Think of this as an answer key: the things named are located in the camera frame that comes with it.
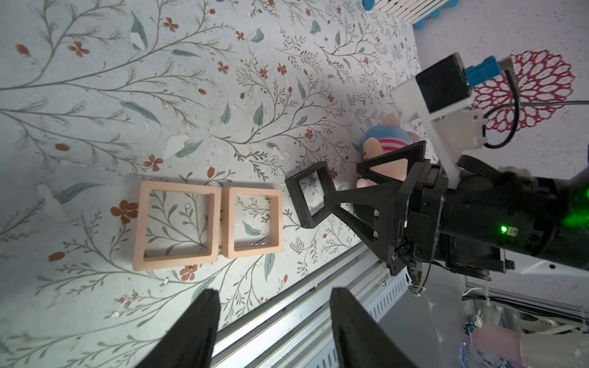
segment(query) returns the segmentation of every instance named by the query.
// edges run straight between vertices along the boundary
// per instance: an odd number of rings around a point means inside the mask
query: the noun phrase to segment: black square frame
[[[313,164],[285,180],[286,188],[289,190],[290,198],[293,201],[294,210],[296,211],[300,225],[303,228],[315,228],[321,223],[321,221],[325,220],[325,218],[331,214],[331,211],[325,207],[325,203],[323,204],[324,207],[316,214],[311,215],[311,211],[309,211],[309,205],[307,204],[303,190],[300,187],[300,181],[313,173],[317,173],[317,176],[319,177],[319,183],[323,188],[323,195],[336,191],[333,180],[329,175],[327,161]]]

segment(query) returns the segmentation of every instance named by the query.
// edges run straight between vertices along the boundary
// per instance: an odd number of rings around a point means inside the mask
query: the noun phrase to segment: red circular pattern
[[[512,55],[515,74],[519,80],[521,101],[548,102],[565,101],[573,92],[571,83],[575,76],[571,64],[562,60],[561,55],[554,55],[548,50],[525,51]],[[475,87],[476,108],[489,111],[492,107],[513,102],[509,85],[504,75],[500,75],[482,85]],[[552,116],[562,106],[524,106],[519,116],[519,128],[533,127],[542,120]],[[513,109],[502,109],[489,116],[487,129],[506,131],[513,122]]]

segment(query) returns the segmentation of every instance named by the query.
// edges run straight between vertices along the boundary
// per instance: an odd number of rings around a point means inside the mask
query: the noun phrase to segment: pink plush toy
[[[401,128],[401,121],[395,114],[389,114],[381,120],[382,125],[369,129],[362,138],[362,154],[364,160],[370,160],[380,155],[395,151],[409,144],[419,141],[419,136]],[[407,176],[407,159],[393,161],[372,168],[379,174],[398,180],[405,180]],[[376,185],[371,180],[359,179],[357,188]]]

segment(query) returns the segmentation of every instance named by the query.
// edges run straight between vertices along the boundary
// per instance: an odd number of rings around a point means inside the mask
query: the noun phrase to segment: blue connector
[[[493,79],[499,74],[501,74],[501,68],[494,56],[486,58],[479,65],[464,69],[464,75],[471,88]]]

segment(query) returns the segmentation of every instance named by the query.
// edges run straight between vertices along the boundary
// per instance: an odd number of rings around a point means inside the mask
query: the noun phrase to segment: table surface
[[[411,25],[356,1],[46,5],[2,14],[0,366],[132,366],[203,289],[222,328],[359,241],[334,216],[300,228],[284,178],[327,161],[355,185],[360,138],[419,71]],[[282,190],[284,251],[133,271],[142,180]],[[148,250],[204,243],[206,200],[154,193]],[[268,217],[240,197],[239,240]]]

